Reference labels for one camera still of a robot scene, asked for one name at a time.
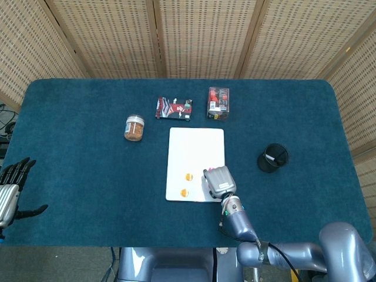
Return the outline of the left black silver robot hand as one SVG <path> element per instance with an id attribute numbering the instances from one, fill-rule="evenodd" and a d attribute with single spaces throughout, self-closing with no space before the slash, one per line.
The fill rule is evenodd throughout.
<path id="1" fill-rule="evenodd" d="M 36 160 L 26 157 L 1 169 L 1 233 L 15 220 L 38 216 L 49 207 L 44 204 L 35 210 L 19 210 L 21 192 L 35 163 Z"/>

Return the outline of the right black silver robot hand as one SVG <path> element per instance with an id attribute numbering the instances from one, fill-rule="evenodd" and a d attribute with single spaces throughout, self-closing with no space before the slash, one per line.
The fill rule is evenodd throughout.
<path id="1" fill-rule="evenodd" d="M 203 170 L 209 193 L 214 199 L 223 199 L 228 194 L 235 194 L 236 183 L 227 166 Z"/>

